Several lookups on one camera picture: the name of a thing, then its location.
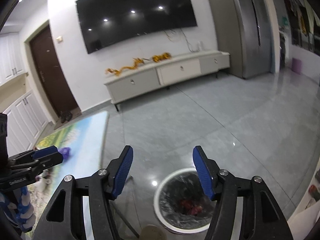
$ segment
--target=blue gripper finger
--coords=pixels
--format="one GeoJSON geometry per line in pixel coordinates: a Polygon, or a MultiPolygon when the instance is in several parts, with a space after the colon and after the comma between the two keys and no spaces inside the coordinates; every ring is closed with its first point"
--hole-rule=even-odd
{"type": "Polygon", "coordinates": [[[122,163],[120,164],[120,167],[118,168],[118,171],[116,173],[113,189],[112,189],[112,196],[116,199],[122,192],[125,180],[127,179],[131,164],[133,160],[133,149],[130,147],[123,158],[122,163]]]}
{"type": "Polygon", "coordinates": [[[193,148],[192,158],[193,163],[196,166],[203,192],[210,198],[210,200],[212,200],[214,197],[214,192],[212,189],[212,178],[197,147],[193,148]]]}

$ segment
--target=refrigerator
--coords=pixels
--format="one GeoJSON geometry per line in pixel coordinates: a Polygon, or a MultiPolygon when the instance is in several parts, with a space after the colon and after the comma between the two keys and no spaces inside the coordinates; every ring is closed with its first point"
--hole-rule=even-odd
{"type": "Polygon", "coordinates": [[[247,79],[270,72],[272,37],[264,0],[209,0],[218,48],[230,53],[230,70],[247,79]]]}

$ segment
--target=purple stool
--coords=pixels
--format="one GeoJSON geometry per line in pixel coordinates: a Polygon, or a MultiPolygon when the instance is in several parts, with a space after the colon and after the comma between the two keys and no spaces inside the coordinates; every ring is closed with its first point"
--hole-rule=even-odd
{"type": "Polygon", "coordinates": [[[292,58],[291,70],[300,75],[302,70],[302,61],[296,58],[292,58]]]}

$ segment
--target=white wall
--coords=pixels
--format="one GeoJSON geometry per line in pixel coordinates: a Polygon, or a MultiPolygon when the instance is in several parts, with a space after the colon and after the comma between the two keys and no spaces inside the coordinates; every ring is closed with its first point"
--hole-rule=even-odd
{"type": "Polygon", "coordinates": [[[280,70],[280,36],[279,36],[279,25],[277,19],[277,12],[273,0],[264,0],[267,6],[269,15],[271,33],[273,38],[273,68],[272,72],[279,72],[280,70]]]}
{"type": "Polygon", "coordinates": [[[0,86],[0,113],[26,92],[25,75],[20,75],[0,86]]]}
{"type": "Polygon", "coordinates": [[[291,27],[284,0],[273,0],[273,3],[275,4],[277,12],[278,25],[283,26],[282,17],[286,17],[288,19],[288,26],[285,28],[284,32],[289,36],[289,41],[291,44],[291,27]]]}
{"type": "MultiPolygon", "coordinates": [[[[173,38],[175,42],[171,42],[164,32],[159,32],[122,41],[88,55],[76,15],[75,1],[48,0],[48,12],[61,68],[82,111],[110,99],[103,85],[106,68],[119,69],[123,65],[132,65],[133,57],[149,58],[166,51],[173,56],[189,52],[181,34],[176,34],[173,38]],[[63,36],[60,44],[55,41],[58,36],[63,36]]],[[[217,49],[209,1],[191,2],[198,27],[184,29],[189,42],[194,48],[198,41],[202,41],[205,49],[217,49]]]]}
{"type": "Polygon", "coordinates": [[[320,57],[313,52],[295,45],[290,46],[291,55],[302,61],[302,74],[313,79],[317,84],[320,80],[320,57]]]}
{"type": "Polygon", "coordinates": [[[28,51],[28,46],[25,44],[25,41],[30,38],[34,32],[40,28],[43,24],[48,21],[48,8],[47,4],[43,4],[38,9],[34,11],[34,13],[25,21],[23,28],[19,32],[19,39],[21,45],[21,55],[22,62],[26,72],[28,72],[29,76],[26,77],[26,87],[27,91],[33,90],[36,99],[38,100],[42,110],[44,111],[45,116],[49,121],[55,122],[56,116],[54,113],[49,112],[47,105],[50,104],[46,94],[41,88],[41,84],[39,81],[39,77],[36,75],[34,70],[30,68],[30,62],[32,62],[32,58],[30,58],[30,51],[28,51]]]}

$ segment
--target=black tv screen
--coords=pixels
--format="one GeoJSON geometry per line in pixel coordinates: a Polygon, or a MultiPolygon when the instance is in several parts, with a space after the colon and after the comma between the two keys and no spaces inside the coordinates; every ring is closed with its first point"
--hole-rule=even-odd
{"type": "Polygon", "coordinates": [[[78,0],[88,53],[152,32],[197,26],[190,0],[78,0]]]}

